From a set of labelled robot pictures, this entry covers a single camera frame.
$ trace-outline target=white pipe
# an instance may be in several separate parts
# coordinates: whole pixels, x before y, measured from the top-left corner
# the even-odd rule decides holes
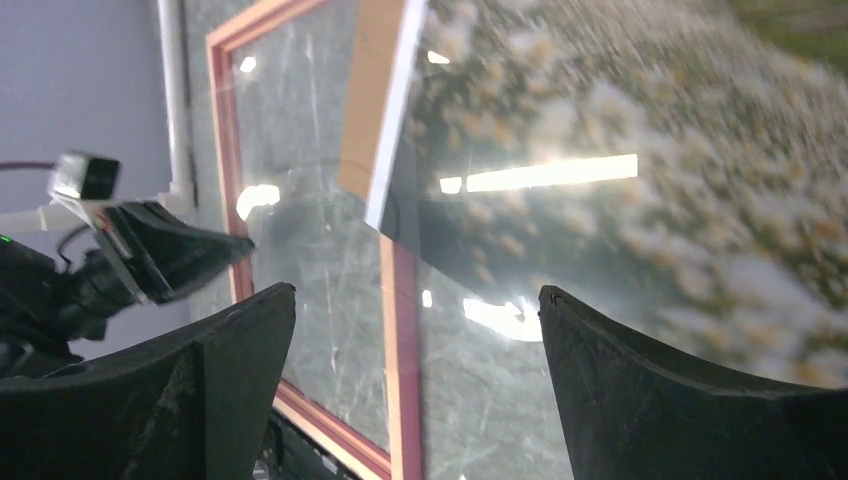
[[[171,155],[169,191],[156,195],[174,215],[194,208],[194,183],[191,175],[188,135],[188,96],[186,95],[183,23],[180,2],[158,0],[162,69],[165,75],[165,106],[168,115],[168,140]],[[67,230],[82,220],[60,204],[49,204],[27,212],[0,214],[0,233],[12,235],[32,231]]]

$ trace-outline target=wall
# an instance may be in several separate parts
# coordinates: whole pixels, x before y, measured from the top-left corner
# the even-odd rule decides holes
[[[0,1],[0,161],[52,161],[66,148],[117,158],[117,196],[166,191],[170,181],[162,64],[155,11],[133,0]],[[47,203],[44,172],[0,175],[0,212]],[[62,232],[15,238],[51,252]],[[80,241],[69,248],[79,258]],[[187,302],[136,307],[110,325],[104,342],[76,342],[105,355],[189,321]]]

